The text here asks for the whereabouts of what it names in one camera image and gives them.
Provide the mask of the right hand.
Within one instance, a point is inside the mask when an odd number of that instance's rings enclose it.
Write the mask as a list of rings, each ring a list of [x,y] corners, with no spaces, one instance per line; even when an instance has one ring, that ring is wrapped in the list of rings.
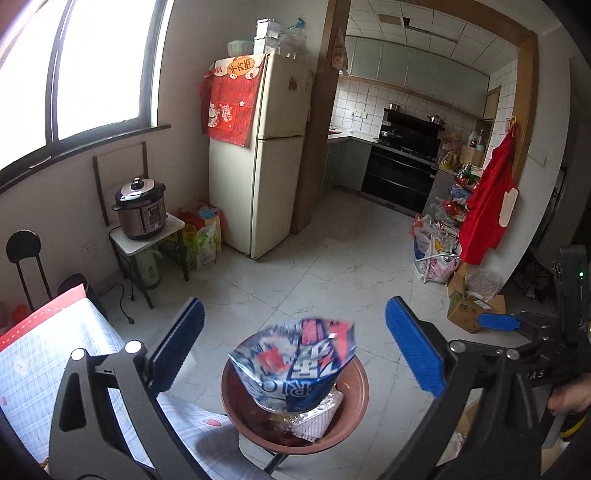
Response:
[[[578,379],[561,386],[550,396],[547,407],[553,415],[581,413],[591,404],[591,376],[582,374]]]

